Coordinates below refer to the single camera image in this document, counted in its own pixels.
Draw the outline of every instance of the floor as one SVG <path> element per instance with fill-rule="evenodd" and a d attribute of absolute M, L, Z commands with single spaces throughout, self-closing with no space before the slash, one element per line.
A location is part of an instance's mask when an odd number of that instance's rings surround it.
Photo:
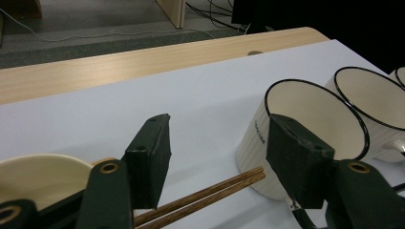
<path fill-rule="evenodd" d="M 212 9 L 226 13 L 215 14 L 215 17 L 230 24 L 233 0 L 212 1 L 224 10 L 215 6 L 210 8 L 208 0 L 188 0 L 187 3 L 200 10 Z M 229 30 L 218 28 L 218 25 L 215 26 L 211 20 L 201 17 L 189 7 L 186 7 L 184 30 L 176 30 L 153 0 L 40 0 L 40 4 L 42 18 L 18 20 L 24 26 L 5 16 L 0 54 L 164 36 L 169 33 L 200 32 L 209 36 L 204 32 Z"/>

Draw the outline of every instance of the gray floor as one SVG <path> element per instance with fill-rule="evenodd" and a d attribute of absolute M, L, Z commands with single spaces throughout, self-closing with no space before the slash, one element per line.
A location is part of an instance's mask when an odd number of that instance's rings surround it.
<path fill-rule="evenodd" d="M 213 2 L 232 10 L 232 0 Z M 215 26 L 188 7 L 184 29 L 176 30 L 154 0 L 40 0 L 40 3 L 42 18 L 18 20 L 37 35 L 5 16 L 0 69 L 243 34 L 218 28 L 218 24 Z M 187 3 L 210 10 L 207 0 Z M 230 14 L 213 6 L 211 9 Z M 230 16 L 215 17 L 231 24 Z"/>

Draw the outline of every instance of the black rim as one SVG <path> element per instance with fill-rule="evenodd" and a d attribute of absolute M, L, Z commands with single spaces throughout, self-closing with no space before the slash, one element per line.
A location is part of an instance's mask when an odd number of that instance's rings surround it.
<path fill-rule="evenodd" d="M 338 71 L 336 71 L 336 73 L 334 74 L 334 86 L 336 87 L 336 89 L 337 89 L 337 91 L 340 93 L 340 95 L 343 97 L 343 99 L 344 99 L 347 103 L 349 103 L 351 107 L 353 107 L 356 111 L 358 111 L 358 112 L 361 113 L 362 115 L 368 117 L 369 119 L 371 119 L 371 120 L 373 120 L 373 121 L 375 121 L 375 122 L 377 122 L 377 123 L 379 123 L 379 124 L 381 124 L 381 125 L 383 125 L 383 126 L 386 126 L 386 127 L 389 127 L 389 128 L 395 129 L 395 130 L 399 130 L 399 131 L 405 131 L 405 128 L 400 128 L 400 127 L 396 127 L 396 126 L 390 125 L 390 124 L 388 124 L 388 123 L 385 123 L 385 122 L 383 122 L 383 121 L 380 121 L 380 120 L 376 119 L 375 117 L 373 117 L 373 116 L 371 116 L 371 115 L 369 115 L 369 114 L 363 112 L 360 108 L 356 107 L 356 106 L 345 96 L 345 94 L 343 94 L 342 90 L 339 88 L 339 85 L 337 84 L 337 75 L 338 75 L 340 72 L 342 72 L 342 71 L 344 71 L 344 70 L 346 70 L 346 69 L 358 69 L 358 70 L 361 70 L 361 71 L 366 71 L 366 72 L 369 72 L 369 73 L 374 73 L 375 75 L 377 75 L 377 76 L 379 76 L 379 77 L 383 77 L 384 79 L 388 80 L 389 82 L 392 82 L 393 85 L 397 86 L 398 89 L 404 91 L 404 93 L 405 93 L 405 89 L 402 88 L 398 83 L 396 83 L 395 81 L 393 81 L 391 78 L 389 78 L 389 77 L 387 77 L 387 76 L 385 76 L 385 75 L 383 75 L 383 74 L 376 73 L 376 72 L 374 72 L 374 71 L 371 71 L 371 70 L 368 70 L 368 69 L 363 69 L 363 68 L 360 68 L 360 67 L 344 67 L 344 68 L 341 68 L 341 69 L 339 69 Z"/>
<path fill-rule="evenodd" d="M 370 136 L 369 136 L 369 131 L 368 131 L 368 129 L 366 127 L 366 124 L 364 123 L 363 119 L 360 117 L 360 115 L 352 107 L 352 104 L 346 102 L 344 99 L 342 99 L 337 94 L 333 93 L 329 89 L 324 88 L 324 87 L 322 87 L 322 86 L 320 86 L 318 84 L 315 84 L 315 83 L 312 83 L 312 82 L 309 82 L 309 81 L 303 80 L 303 79 L 293 79 L 293 78 L 291 78 L 291 79 L 283 79 L 283 80 L 275 82 L 274 84 L 272 84 L 267 89 L 266 95 L 265 95 L 265 106 L 266 106 L 266 112 L 267 112 L 268 117 L 270 117 L 270 115 L 271 115 L 269 107 L 268 107 L 268 103 L 267 103 L 267 100 L 266 100 L 266 98 L 268 96 L 268 93 L 271 91 L 272 88 L 274 88 L 275 86 L 277 86 L 278 84 L 283 83 L 283 82 L 301 82 L 301 83 L 310 84 L 312 86 L 315 86 L 315 87 L 317 87 L 317 88 L 319 88 L 321 90 L 324 90 L 325 92 L 333 95 L 337 100 L 339 100 L 341 103 L 343 103 L 349 109 L 349 111 L 351 111 L 352 114 L 355 116 L 355 118 L 357 119 L 357 121 L 358 121 L 358 123 L 360 125 L 360 128 L 363 130 L 363 133 L 364 133 L 364 148 L 363 148 L 363 151 L 357 157 L 355 157 L 353 159 L 359 160 L 359 159 L 363 158 L 366 155 L 366 153 L 369 151 L 369 147 L 370 147 Z"/>
<path fill-rule="evenodd" d="M 396 78 L 396 80 L 398 80 L 399 85 L 403 88 L 403 87 L 405 87 L 405 83 L 402 82 L 401 78 L 399 78 L 399 70 L 400 69 L 401 68 L 398 68 L 398 69 L 395 70 L 395 78 Z"/>

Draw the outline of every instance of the white mug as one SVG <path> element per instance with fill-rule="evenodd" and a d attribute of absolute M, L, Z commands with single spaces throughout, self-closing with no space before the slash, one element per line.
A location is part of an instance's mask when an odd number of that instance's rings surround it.
<path fill-rule="evenodd" d="M 370 135 L 364 158 L 405 159 L 405 89 L 389 77 L 358 67 L 339 69 L 326 84 L 360 114 Z"/>
<path fill-rule="evenodd" d="M 395 69 L 388 77 L 401 85 L 401 87 L 405 87 L 405 67 Z"/>
<path fill-rule="evenodd" d="M 241 172 L 263 166 L 266 178 L 252 187 L 268 198 L 284 199 L 288 196 L 266 161 L 270 114 L 289 116 L 300 122 L 335 150 L 335 160 L 360 159 L 368 150 L 366 126 L 342 98 L 305 80 L 278 81 L 266 91 L 236 155 Z"/>

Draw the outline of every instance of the wooden chopstick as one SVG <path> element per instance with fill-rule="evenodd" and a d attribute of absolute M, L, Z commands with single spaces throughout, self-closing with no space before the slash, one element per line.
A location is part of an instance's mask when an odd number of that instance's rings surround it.
<path fill-rule="evenodd" d="M 232 177 L 208 188 L 200 190 L 197 193 L 189 195 L 184 198 L 180 198 L 166 205 L 161 206 L 156 210 L 149 211 L 142 215 L 135 217 L 135 225 L 137 229 L 146 228 L 161 228 L 174 221 L 182 219 L 202 208 L 222 199 L 226 198 L 247 186 L 265 178 L 265 173 L 263 167 L 257 167 L 255 169 L 244 172 L 238 176 Z"/>

